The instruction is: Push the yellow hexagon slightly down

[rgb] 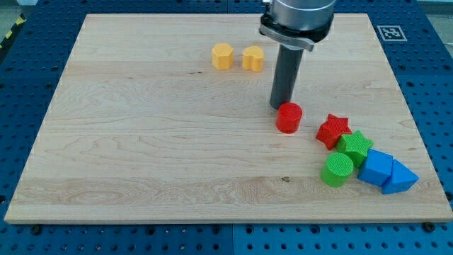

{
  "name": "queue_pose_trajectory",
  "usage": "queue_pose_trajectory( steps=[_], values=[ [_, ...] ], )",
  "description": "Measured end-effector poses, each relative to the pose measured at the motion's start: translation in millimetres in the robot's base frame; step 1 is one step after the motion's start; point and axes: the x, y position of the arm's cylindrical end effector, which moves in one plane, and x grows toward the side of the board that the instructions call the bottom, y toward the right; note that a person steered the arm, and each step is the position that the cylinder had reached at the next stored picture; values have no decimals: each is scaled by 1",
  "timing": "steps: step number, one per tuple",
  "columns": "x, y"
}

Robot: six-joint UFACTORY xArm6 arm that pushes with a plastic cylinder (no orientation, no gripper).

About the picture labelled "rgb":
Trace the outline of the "black and silver flange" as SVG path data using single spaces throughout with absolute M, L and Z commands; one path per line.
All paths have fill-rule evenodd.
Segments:
M 334 15 L 331 15 L 321 27 L 312 30 L 295 30 L 278 24 L 271 15 L 265 13 L 260 17 L 259 32 L 290 50 L 311 52 L 315 44 L 328 35 L 333 17 Z

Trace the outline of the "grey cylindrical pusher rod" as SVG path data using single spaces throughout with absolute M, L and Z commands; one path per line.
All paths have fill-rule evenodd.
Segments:
M 270 95 L 270 105 L 274 109 L 291 101 L 303 52 L 303 49 L 293 50 L 285 45 L 279 46 Z

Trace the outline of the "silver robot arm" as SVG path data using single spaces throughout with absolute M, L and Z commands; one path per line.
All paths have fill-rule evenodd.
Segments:
M 304 51 L 327 37 L 335 0 L 268 0 L 259 32 L 279 43 L 270 105 L 278 109 L 291 101 Z

